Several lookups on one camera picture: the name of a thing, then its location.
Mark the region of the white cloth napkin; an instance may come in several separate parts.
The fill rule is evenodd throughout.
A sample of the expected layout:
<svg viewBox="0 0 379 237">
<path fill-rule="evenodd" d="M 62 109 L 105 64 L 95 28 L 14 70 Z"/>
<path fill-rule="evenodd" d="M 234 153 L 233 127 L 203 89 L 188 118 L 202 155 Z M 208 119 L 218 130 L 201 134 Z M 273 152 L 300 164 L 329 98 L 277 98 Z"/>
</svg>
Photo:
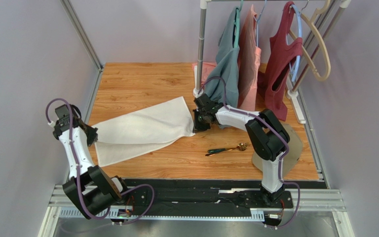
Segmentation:
<svg viewBox="0 0 379 237">
<path fill-rule="evenodd" d="M 95 143 L 101 167 L 126 161 L 192 137 L 193 118 L 183 97 L 102 121 Z"/>
</svg>

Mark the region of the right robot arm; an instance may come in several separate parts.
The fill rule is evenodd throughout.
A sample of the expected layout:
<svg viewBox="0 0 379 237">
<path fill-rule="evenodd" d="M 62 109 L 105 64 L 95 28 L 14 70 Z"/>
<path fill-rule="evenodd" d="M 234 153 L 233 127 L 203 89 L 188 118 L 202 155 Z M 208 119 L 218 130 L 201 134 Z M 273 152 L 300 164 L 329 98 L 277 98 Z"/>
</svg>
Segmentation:
<svg viewBox="0 0 379 237">
<path fill-rule="evenodd" d="M 283 159 L 289 152 L 290 136 L 269 109 L 250 112 L 212 101 L 202 94 L 194 99 L 194 132 L 210 129 L 212 124 L 231 126 L 247 132 L 255 154 L 262 160 L 262 200 L 276 202 L 284 192 Z"/>
</svg>

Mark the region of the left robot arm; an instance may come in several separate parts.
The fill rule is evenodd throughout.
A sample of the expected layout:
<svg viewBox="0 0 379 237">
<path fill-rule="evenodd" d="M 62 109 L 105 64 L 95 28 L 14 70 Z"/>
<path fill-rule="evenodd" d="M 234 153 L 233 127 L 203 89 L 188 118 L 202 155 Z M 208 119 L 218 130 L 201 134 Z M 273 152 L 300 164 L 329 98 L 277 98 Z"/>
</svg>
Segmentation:
<svg viewBox="0 0 379 237">
<path fill-rule="evenodd" d="M 61 105 L 55 109 L 58 117 L 53 135 L 63 145 L 69 163 L 69 179 L 63 191 L 86 219 L 99 218 L 99 214 L 122 202 L 127 191 L 124 180 L 109 177 L 95 165 L 89 147 L 98 140 L 98 129 L 83 122 L 75 105 Z"/>
</svg>

